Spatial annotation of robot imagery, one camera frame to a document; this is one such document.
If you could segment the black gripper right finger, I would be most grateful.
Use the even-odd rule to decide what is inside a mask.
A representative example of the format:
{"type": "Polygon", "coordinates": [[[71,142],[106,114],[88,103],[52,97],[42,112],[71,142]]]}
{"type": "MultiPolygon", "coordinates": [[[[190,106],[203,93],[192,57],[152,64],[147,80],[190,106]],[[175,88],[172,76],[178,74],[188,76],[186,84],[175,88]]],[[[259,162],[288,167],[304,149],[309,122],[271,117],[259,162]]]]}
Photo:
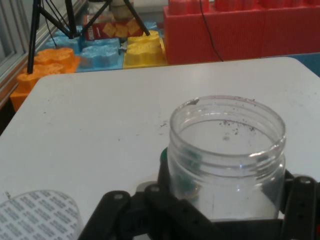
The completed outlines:
{"type": "Polygon", "coordinates": [[[280,211],[281,240],[320,238],[320,183],[310,176],[285,171],[280,211]]]}

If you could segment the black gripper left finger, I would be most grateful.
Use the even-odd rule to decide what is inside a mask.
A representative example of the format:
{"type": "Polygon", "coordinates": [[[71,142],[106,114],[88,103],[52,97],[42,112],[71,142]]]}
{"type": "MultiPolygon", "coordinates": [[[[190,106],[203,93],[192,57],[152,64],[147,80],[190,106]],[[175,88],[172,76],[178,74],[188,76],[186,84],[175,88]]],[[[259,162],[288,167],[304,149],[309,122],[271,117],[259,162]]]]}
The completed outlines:
{"type": "Polygon", "coordinates": [[[206,240],[211,222],[188,201],[169,192],[168,161],[160,159],[156,183],[134,196],[126,191],[106,193],[81,232],[80,240],[206,240]]]}

